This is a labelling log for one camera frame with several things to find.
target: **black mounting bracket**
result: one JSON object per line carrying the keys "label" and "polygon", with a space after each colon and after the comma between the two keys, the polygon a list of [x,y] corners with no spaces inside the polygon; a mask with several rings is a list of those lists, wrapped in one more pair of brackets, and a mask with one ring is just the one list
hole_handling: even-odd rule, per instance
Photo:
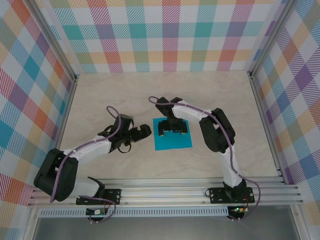
{"label": "black mounting bracket", "polygon": [[245,187],[241,195],[234,200],[231,200],[226,194],[224,187],[211,187],[206,194],[210,197],[211,204],[247,204],[247,202],[253,204],[255,202],[254,192],[251,187]]}
{"label": "black mounting bracket", "polygon": [[[104,189],[102,194],[99,194],[99,198],[107,199],[114,202],[116,205],[120,204],[121,189]],[[76,205],[104,205],[103,200],[93,200],[85,197],[79,197],[75,201]]]}

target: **blue mat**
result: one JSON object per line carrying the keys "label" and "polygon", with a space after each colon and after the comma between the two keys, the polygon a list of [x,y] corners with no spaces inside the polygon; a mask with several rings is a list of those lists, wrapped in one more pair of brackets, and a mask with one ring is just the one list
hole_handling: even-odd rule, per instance
{"label": "blue mat", "polygon": [[180,134],[174,133],[173,131],[165,131],[164,136],[159,136],[158,123],[166,120],[166,117],[154,118],[153,119],[153,134],[154,134],[154,146],[156,151],[169,150],[169,149],[185,149],[192,148],[191,134],[189,129],[188,121],[186,127],[188,133]]}

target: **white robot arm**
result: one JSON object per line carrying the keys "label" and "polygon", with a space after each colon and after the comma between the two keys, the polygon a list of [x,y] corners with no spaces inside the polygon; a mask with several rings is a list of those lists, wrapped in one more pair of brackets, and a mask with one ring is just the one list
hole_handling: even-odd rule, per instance
{"label": "white robot arm", "polygon": [[[236,133],[225,113],[220,108],[207,110],[193,107],[179,97],[175,97],[171,101],[161,97],[154,103],[155,107],[167,117],[166,120],[163,120],[158,124],[160,136],[164,136],[166,131],[173,131],[178,134],[187,133],[187,124],[184,120],[199,124],[205,144],[211,151],[218,153],[220,156],[219,159],[223,172],[223,192],[225,195],[221,198],[226,197],[229,202],[236,202],[240,197],[252,191],[252,189],[247,187],[246,181],[240,177],[241,174],[235,157]],[[218,123],[210,117],[208,113],[219,121],[219,124],[223,127],[228,139],[226,139],[220,126],[217,128],[214,127],[214,125],[217,125]]]}
{"label": "white robot arm", "polygon": [[[178,101],[178,103],[185,104],[185,105],[188,104],[183,100]],[[211,110],[203,109],[203,111],[211,113]],[[177,119],[184,119],[193,124],[199,124],[201,123],[202,119],[206,119],[208,117],[208,115],[206,115],[203,112],[199,112],[192,108],[188,108],[180,105],[175,105],[172,108],[172,112]],[[233,152],[233,167],[238,173],[240,173],[237,160],[236,160],[236,155],[235,155],[235,144],[233,144],[231,151]],[[230,148],[228,147],[224,153],[219,151],[218,154],[220,156],[219,160],[220,160],[222,173],[223,173],[223,182],[232,188],[235,186],[238,186],[242,182],[242,178],[240,178],[231,168]]]}
{"label": "white robot arm", "polygon": [[122,144],[129,146],[129,152],[132,143],[145,139],[151,134],[148,125],[143,124],[138,129],[134,127],[134,121],[130,116],[124,114],[119,116],[121,118],[120,127],[118,127],[119,117],[117,117],[113,125],[108,126],[92,141],[81,147],[63,151],[57,148],[50,150],[34,179],[34,185],[51,197],[53,195],[53,199],[58,202],[77,196],[105,198],[105,186],[98,180],[92,177],[76,179],[78,167],[116,149],[125,153],[120,150]]}

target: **colorful checkered pattern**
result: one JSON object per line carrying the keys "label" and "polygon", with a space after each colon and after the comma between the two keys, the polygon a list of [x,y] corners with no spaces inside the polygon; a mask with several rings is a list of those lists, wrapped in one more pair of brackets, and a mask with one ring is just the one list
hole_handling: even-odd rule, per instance
{"label": "colorful checkered pattern", "polygon": [[285,173],[297,184],[320,234],[320,1],[300,0],[259,71],[263,99]]}
{"label": "colorful checkered pattern", "polygon": [[0,0],[0,239],[17,239],[71,80],[23,0]]}
{"label": "colorful checkered pattern", "polygon": [[252,70],[253,70],[253,68],[254,68],[254,66],[255,66],[255,64],[256,64],[256,62],[257,62],[257,60],[258,60],[258,58],[259,58],[259,56],[261,54],[261,51],[266,46],[266,44],[267,44],[267,42],[269,40],[269,35],[270,35],[272,29],[274,28],[274,26],[276,25],[276,22],[278,21],[280,15],[281,15],[281,13],[282,13],[285,5],[286,5],[286,2],[287,2],[287,0],[281,0],[281,3],[279,5],[279,7],[277,8],[277,10],[276,10],[276,12],[275,12],[275,14],[274,14],[274,16],[272,18],[272,21],[271,21],[271,23],[270,23],[270,25],[268,27],[268,30],[265,32],[265,34],[263,36],[263,39],[262,39],[262,41],[261,41],[261,43],[259,45],[259,48],[258,48],[258,50],[256,51],[256,53],[254,55],[253,61],[251,62],[250,67],[249,67],[249,72],[252,72]]}
{"label": "colorful checkered pattern", "polygon": [[36,2],[36,4],[39,6],[40,11],[41,11],[43,17],[45,18],[45,21],[46,21],[47,24],[50,26],[51,31],[52,31],[52,33],[53,33],[54,36],[55,36],[55,39],[56,39],[57,42],[59,43],[62,51],[64,52],[66,58],[68,59],[70,65],[71,65],[71,68],[73,69],[73,71],[74,71],[75,73],[79,73],[79,71],[77,70],[76,65],[75,65],[73,59],[70,57],[70,54],[69,54],[69,52],[68,52],[68,50],[67,50],[64,42],[61,40],[61,37],[60,37],[60,35],[59,35],[59,33],[58,33],[55,25],[53,24],[52,20],[50,19],[49,15],[48,15],[48,12],[47,12],[47,10],[45,9],[45,7],[44,7],[44,5],[43,5],[43,3],[42,3],[42,0],[35,0],[35,2]]}
{"label": "colorful checkered pattern", "polygon": [[86,73],[243,70],[273,2],[50,0]]}

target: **purple cable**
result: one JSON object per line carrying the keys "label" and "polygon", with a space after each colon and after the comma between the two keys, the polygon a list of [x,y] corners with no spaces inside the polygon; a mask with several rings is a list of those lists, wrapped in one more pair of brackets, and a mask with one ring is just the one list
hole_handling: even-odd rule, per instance
{"label": "purple cable", "polygon": [[[110,112],[110,109],[113,109],[115,111],[115,113],[117,114],[118,118],[119,118],[119,124],[118,124],[118,127],[117,129],[115,130],[114,133],[110,134],[109,136],[105,137],[105,138],[102,138],[102,139],[99,139],[99,140],[96,140],[96,141],[88,141],[78,147],[76,147],[74,150],[75,151],[78,151],[79,149],[89,145],[89,144],[94,144],[94,143],[99,143],[99,142],[102,142],[102,141],[105,141],[109,138],[111,138],[112,136],[114,136],[120,129],[120,126],[121,126],[121,117],[120,117],[120,113],[117,111],[117,109],[115,109],[113,106],[107,106],[106,107],[106,110],[108,111],[108,113],[115,118],[115,116]],[[74,153],[74,151],[71,151],[69,152],[65,157],[64,159],[62,160],[62,162],[60,163],[60,166],[59,166],[59,169],[58,169],[58,172],[56,174],[56,177],[55,177],[55,181],[54,181],[54,186],[53,186],[53,191],[52,191],[52,195],[51,195],[51,198],[50,198],[50,203],[53,203],[54,200],[55,200],[55,196],[56,196],[56,192],[57,192],[57,188],[58,188],[58,182],[59,182],[59,177],[60,177],[60,174],[61,174],[61,170],[66,162],[66,160],[68,159],[68,157],[70,157],[70,155],[72,155]]]}
{"label": "purple cable", "polygon": [[105,202],[107,202],[107,203],[111,203],[111,204],[114,206],[114,210],[112,211],[112,213],[111,213],[109,216],[103,218],[102,220],[97,221],[97,222],[96,222],[97,224],[101,224],[101,223],[107,221],[107,220],[110,219],[111,216],[112,216],[113,214],[115,214],[115,212],[116,212],[117,205],[115,204],[115,202],[113,202],[113,201],[111,201],[111,200],[108,200],[108,199],[105,199],[105,198],[100,198],[100,197],[92,197],[92,196],[80,196],[80,197],[86,198],[86,199],[92,199],[92,200],[105,201]]}
{"label": "purple cable", "polygon": [[258,192],[259,192],[259,194],[258,194],[258,199],[257,199],[257,201],[256,201],[256,204],[255,204],[253,210],[252,210],[249,214],[247,214],[246,216],[244,216],[242,219],[244,219],[244,218],[248,217],[250,214],[252,214],[252,213],[254,212],[254,210],[258,207],[259,203],[260,203],[260,199],[261,199],[261,189],[260,189],[260,186],[259,186],[258,183],[256,183],[255,181],[250,180],[250,179],[242,176],[242,175],[241,175],[240,173],[238,173],[238,171],[234,168],[232,144],[231,144],[230,139],[229,139],[229,137],[228,137],[228,135],[227,135],[227,132],[226,132],[226,130],[224,129],[224,127],[222,126],[221,122],[219,122],[219,120],[218,120],[214,115],[212,115],[210,112],[203,111],[203,109],[200,109],[200,108],[195,107],[195,106],[192,106],[192,105],[183,104],[183,103],[175,103],[175,102],[158,103],[158,102],[152,101],[151,99],[159,100],[159,98],[157,98],[156,96],[150,96],[150,97],[148,98],[149,102],[152,103],[152,104],[155,104],[155,105],[177,105],[177,106],[183,106],[183,107],[187,107],[187,108],[196,110],[196,111],[198,111],[198,112],[200,112],[200,113],[204,113],[204,114],[210,116],[213,120],[215,120],[215,122],[219,125],[220,129],[222,130],[223,135],[224,135],[225,138],[226,138],[226,141],[228,142],[229,149],[230,149],[230,165],[231,165],[232,170],[233,170],[240,178],[242,178],[243,180],[248,181],[248,182],[250,182],[250,183],[253,183],[253,184],[256,185],[256,187],[258,188]]}

